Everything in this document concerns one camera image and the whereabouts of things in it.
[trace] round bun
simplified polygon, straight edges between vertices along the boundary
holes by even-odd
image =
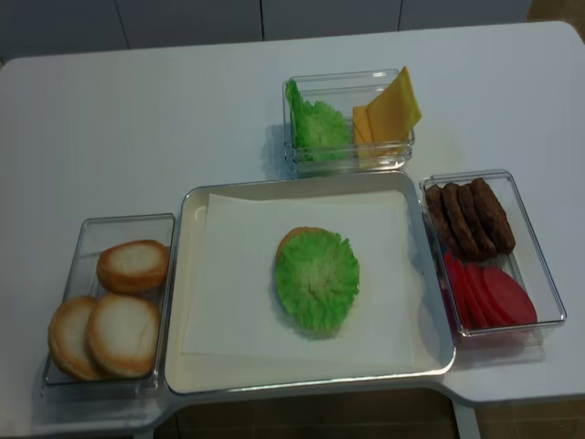
[[[334,335],[359,293],[359,263],[349,240],[324,229],[291,230],[276,252],[274,275],[286,312],[315,336]]]
[[[90,353],[113,375],[137,378],[154,365],[160,316],[150,302],[106,294],[91,313],[86,330]]]
[[[140,293],[163,283],[168,259],[168,249],[158,241],[126,242],[101,253],[98,279],[113,293]]]
[[[82,295],[61,304],[48,327],[48,350],[64,373],[78,380],[99,380],[104,372],[90,356],[85,329],[96,305],[93,297]]]

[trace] white cabinet door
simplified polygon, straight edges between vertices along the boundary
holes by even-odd
[[[260,0],[117,0],[130,48],[261,41]]]
[[[520,23],[531,0],[403,0],[399,30]]]
[[[127,48],[114,0],[0,0],[0,59]]]
[[[398,30],[400,0],[261,0],[265,39]]]

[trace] clear plastic container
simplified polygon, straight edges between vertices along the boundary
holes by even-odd
[[[428,215],[424,191],[433,186],[443,187],[447,183],[464,185],[474,178],[482,177],[492,188],[504,208],[516,246],[509,256],[500,255],[482,262],[481,266],[493,265],[512,276],[528,293],[537,311],[537,322],[528,325],[507,327],[466,328],[463,326],[455,301],[452,284],[445,268],[443,254],[447,247],[440,243]],[[493,348],[506,345],[538,345],[551,328],[563,325],[567,319],[565,307],[558,295],[547,267],[544,255],[532,230],[527,212],[512,176],[504,170],[466,174],[432,176],[420,183],[422,206],[427,234],[435,260],[437,275],[443,290],[443,298],[451,311],[452,324],[458,337],[459,348]]]
[[[346,118],[347,129],[353,133],[354,107],[368,105],[387,88],[398,74],[398,70],[390,69],[337,75],[297,76],[291,79],[296,81],[299,92],[305,101],[325,102],[341,112]],[[293,176],[313,177],[401,169],[410,160],[414,145],[414,131],[410,131],[409,138],[404,141],[362,145],[352,143],[327,148],[326,153],[322,150],[296,148],[293,143],[291,111],[284,93],[285,87],[286,82],[282,85],[284,150],[287,166]],[[343,158],[331,159],[329,156],[332,153]]]
[[[174,228],[175,217],[170,213],[85,220],[81,226],[63,302],[79,295],[101,298],[107,293],[98,281],[96,266],[100,253],[118,244],[138,240],[159,241],[170,249],[169,269],[172,268]],[[140,294],[154,303],[161,315],[154,368],[150,375],[132,380],[74,380],[57,368],[49,354],[42,383],[42,394],[45,400],[66,402],[151,397],[161,384],[171,284],[171,276],[167,276],[160,287]]]

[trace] floor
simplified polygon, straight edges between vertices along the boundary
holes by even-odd
[[[585,400],[476,410],[482,439],[585,439]],[[369,391],[187,407],[156,439],[457,439],[435,391]]]

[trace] sausage patty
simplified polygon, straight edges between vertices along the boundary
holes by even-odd
[[[465,221],[467,221],[469,230],[475,239],[475,243],[483,256],[483,259],[493,258],[497,255],[497,249],[492,240],[490,240],[485,234],[484,226],[482,226],[481,221],[477,217],[470,185],[459,186],[457,189],[457,195],[459,197],[461,212],[465,217]]]
[[[471,190],[475,210],[485,232],[500,252],[510,254],[516,246],[516,240],[505,211],[494,191],[483,178],[476,178],[472,181]]]
[[[443,241],[451,249],[453,254],[461,259],[462,251],[459,247],[459,243],[453,234],[451,225],[447,220],[447,212],[442,202],[442,191],[437,185],[429,187],[425,190],[425,198],[427,199],[427,207],[429,209],[429,215],[435,230],[439,235],[439,239]]]
[[[469,230],[469,226],[467,226],[467,222],[459,206],[459,197],[457,196],[458,187],[459,185],[454,183],[447,183],[445,185],[442,189],[443,203],[445,203],[447,215],[451,221],[451,227],[463,254],[472,261],[479,261],[482,259],[482,254],[477,247],[477,243],[473,238],[472,232]]]

